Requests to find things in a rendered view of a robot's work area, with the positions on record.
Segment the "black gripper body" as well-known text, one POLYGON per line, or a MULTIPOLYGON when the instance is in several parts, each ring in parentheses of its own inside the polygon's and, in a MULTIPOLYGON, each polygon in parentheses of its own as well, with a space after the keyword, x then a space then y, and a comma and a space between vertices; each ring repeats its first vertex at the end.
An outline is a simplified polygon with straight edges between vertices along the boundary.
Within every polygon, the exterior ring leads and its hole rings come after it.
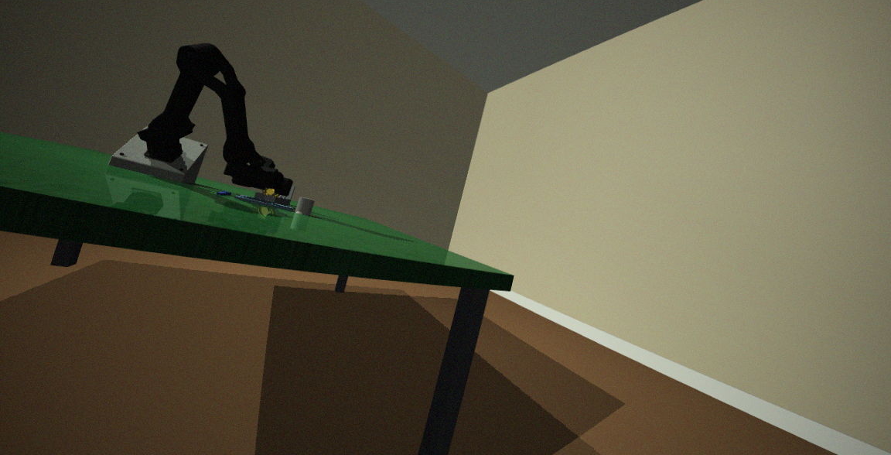
MULTIPOLYGON (((236 181, 236 180, 234 180, 234 179, 232 179, 232 182, 233 182, 233 183, 236 183, 237 185, 244 186, 244 183, 239 182, 239 181, 236 181)), ((277 194, 280 194, 280 195, 286 195, 286 196, 287 196, 287 195, 289 194, 289 191, 291 191, 292 184, 293 184, 293 182, 292 182, 291 179, 284 179, 284 180, 283 180, 282 187, 281 187, 279 190, 274 190, 274 192, 277 193, 277 194)), ((261 187, 261 186, 256 186, 256 185, 254 185, 254 183, 252 183, 252 185, 248 185, 248 186, 250 186, 250 187, 254 187, 254 188, 257 188, 257 189, 260 189, 260 190, 265 190, 265 189, 266 189, 266 188, 261 187)))

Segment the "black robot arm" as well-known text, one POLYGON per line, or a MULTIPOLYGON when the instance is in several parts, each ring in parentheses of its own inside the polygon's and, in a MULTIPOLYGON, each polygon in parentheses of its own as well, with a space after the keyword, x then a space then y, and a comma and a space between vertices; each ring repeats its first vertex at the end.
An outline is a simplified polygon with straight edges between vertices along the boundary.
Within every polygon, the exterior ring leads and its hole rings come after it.
POLYGON ((182 154, 179 139, 193 133, 196 126, 189 119, 200 92, 206 87, 221 97, 224 113, 225 140, 223 157, 224 175, 232 179, 261 186, 271 190, 282 187, 284 176, 274 169, 273 159, 260 156, 254 150, 254 143, 248 136, 246 91, 237 80, 234 68, 225 60, 220 50, 212 43, 194 43, 181 46, 176 58, 180 75, 166 109, 152 119, 148 128, 138 131, 142 141, 146 141, 148 151, 143 154, 153 159, 172 163, 182 154), (214 76, 223 74, 225 83, 214 76), (250 162, 250 165, 247 163, 250 162))

